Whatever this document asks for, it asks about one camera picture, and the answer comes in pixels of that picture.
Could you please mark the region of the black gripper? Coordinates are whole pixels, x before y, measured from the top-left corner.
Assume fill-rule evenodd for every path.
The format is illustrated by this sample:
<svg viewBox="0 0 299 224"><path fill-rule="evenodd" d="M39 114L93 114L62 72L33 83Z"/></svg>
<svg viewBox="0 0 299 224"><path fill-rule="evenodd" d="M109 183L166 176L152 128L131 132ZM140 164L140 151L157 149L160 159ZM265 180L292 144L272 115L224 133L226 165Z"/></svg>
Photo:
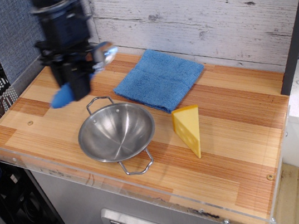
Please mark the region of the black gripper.
<svg viewBox="0 0 299 224"><path fill-rule="evenodd" d="M51 66L59 87L70 81L76 101L90 91L90 75L84 67L68 63L93 61L93 47L89 45L88 17L81 0L28 0L31 14L36 16L45 39L35 43L41 53L41 62Z"/></svg>

